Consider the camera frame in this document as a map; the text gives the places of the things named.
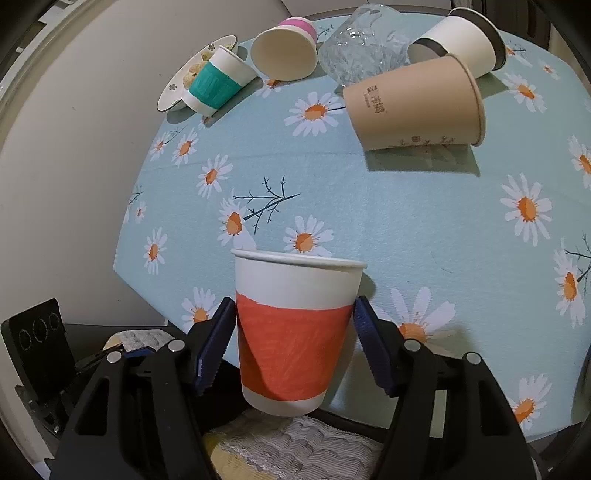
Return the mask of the orange banded paper cup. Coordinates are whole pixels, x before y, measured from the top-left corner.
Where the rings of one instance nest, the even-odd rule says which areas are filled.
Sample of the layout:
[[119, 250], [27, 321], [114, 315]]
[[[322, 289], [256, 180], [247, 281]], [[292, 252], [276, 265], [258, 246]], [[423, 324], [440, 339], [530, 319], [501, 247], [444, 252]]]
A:
[[273, 416], [318, 409], [366, 264], [280, 252], [232, 253], [243, 397]]

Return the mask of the brown kraft paper cup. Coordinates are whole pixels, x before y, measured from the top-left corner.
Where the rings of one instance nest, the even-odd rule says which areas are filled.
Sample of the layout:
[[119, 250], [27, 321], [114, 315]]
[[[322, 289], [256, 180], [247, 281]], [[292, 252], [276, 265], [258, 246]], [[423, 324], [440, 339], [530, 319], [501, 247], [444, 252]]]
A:
[[452, 54], [346, 86], [342, 97], [366, 151], [479, 146], [486, 135], [480, 89], [466, 64]]

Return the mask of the grey quilted seat cushion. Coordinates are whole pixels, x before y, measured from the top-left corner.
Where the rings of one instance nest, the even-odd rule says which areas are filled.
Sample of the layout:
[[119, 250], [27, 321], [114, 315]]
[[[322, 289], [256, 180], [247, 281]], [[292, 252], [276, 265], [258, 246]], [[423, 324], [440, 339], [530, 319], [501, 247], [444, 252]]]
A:
[[383, 444], [311, 416], [249, 409], [202, 438], [221, 479], [368, 479]]

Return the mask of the teal banded paper cup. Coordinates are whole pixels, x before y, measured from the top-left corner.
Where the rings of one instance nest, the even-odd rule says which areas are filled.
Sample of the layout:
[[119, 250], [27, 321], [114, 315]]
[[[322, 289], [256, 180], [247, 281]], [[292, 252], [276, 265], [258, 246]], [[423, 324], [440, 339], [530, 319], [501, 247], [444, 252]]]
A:
[[219, 46], [185, 91], [182, 101], [209, 118], [256, 77], [256, 70], [245, 60]]

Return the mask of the pink banded paper cup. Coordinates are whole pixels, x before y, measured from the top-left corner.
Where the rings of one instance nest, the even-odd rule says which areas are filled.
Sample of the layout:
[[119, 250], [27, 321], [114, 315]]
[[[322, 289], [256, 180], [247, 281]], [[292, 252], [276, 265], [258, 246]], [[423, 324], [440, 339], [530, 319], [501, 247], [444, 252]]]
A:
[[273, 80], [293, 82], [314, 73], [317, 31], [304, 17], [290, 17], [256, 36], [250, 47], [256, 69]]

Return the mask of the daisy print blue tablecloth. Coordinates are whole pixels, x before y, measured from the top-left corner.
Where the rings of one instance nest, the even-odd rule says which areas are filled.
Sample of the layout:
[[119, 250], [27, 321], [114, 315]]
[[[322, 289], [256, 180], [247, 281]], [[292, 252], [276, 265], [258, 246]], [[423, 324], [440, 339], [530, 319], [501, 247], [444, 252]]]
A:
[[233, 251], [366, 263], [361, 293], [435, 352], [479, 352], [528, 438], [590, 412], [590, 96], [506, 34], [479, 80], [487, 131], [365, 152], [339, 86], [259, 75], [211, 119], [168, 112], [126, 208], [115, 272], [181, 330], [235, 289]]

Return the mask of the black banded white paper cup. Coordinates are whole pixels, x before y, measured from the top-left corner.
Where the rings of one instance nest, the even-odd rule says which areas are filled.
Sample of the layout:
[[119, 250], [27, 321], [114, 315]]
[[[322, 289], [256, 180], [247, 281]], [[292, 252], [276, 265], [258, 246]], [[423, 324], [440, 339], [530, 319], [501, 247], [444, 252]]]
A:
[[500, 70], [507, 61], [506, 45], [497, 27], [476, 10], [457, 7], [408, 48], [412, 64], [457, 56], [478, 79]]

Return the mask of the clear glass cup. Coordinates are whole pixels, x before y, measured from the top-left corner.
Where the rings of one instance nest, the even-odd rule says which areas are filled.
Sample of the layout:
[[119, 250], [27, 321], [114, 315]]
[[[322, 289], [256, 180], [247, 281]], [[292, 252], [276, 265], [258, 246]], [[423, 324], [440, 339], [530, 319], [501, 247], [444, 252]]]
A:
[[409, 23], [383, 4], [356, 8], [318, 49], [318, 63], [332, 80], [349, 86], [410, 64]]

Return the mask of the white plate with snacks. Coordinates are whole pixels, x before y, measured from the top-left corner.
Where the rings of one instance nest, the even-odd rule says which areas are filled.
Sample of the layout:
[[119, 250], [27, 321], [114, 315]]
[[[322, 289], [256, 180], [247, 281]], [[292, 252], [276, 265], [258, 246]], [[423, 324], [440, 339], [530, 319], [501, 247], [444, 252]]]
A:
[[194, 79], [197, 74], [197, 65], [204, 64], [205, 61], [211, 59], [212, 54], [219, 46], [224, 46], [235, 52], [236, 45], [238, 45], [238, 36], [235, 34], [225, 35], [207, 44], [197, 54], [190, 57], [162, 90], [156, 103], [156, 110], [160, 113], [166, 113], [182, 109], [184, 107], [182, 98], [187, 90], [188, 77]]

